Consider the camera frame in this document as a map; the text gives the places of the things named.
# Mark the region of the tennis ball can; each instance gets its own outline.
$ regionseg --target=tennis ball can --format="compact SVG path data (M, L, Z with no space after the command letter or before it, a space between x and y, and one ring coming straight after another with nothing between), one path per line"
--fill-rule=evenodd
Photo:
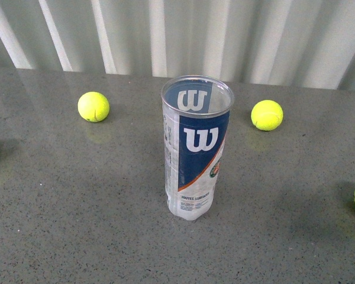
M212 205L234 94L206 76L181 76L162 88L167 204L193 221Z

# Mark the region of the can label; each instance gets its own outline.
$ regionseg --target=can label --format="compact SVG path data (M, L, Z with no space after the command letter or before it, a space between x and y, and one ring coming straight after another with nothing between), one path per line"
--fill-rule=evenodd
M205 173L211 178L210 167L222 153L228 119L229 113L206 119L180 116L178 191L190 187Z
M210 82L180 82L165 94L166 192L170 209L196 211L210 206L213 200L230 112L195 118L179 115L173 109L207 114L216 107L211 101L212 92Z

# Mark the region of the curtain fold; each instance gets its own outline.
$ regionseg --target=curtain fold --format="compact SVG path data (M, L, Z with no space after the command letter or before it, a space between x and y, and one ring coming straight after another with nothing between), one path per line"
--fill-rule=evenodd
M355 91L355 0L0 0L0 66Z

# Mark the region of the speckled stone surface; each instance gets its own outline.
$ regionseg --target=speckled stone surface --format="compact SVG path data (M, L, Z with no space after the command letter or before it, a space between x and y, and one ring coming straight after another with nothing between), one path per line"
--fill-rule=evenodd
M0 283L355 284L355 92L229 83L211 209L172 215L165 78L0 68ZM111 103L91 124L87 91ZM253 105L278 101L264 133Z

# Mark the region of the blue label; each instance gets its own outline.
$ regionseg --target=blue label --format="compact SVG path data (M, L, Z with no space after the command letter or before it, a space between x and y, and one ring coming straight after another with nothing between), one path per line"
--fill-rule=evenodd
M168 89L166 102L174 108L193 114L207 114L212 94L211 82L181 81Z
M206 119L180 116L179 191L194 183L213 161L224 141L229 114Z

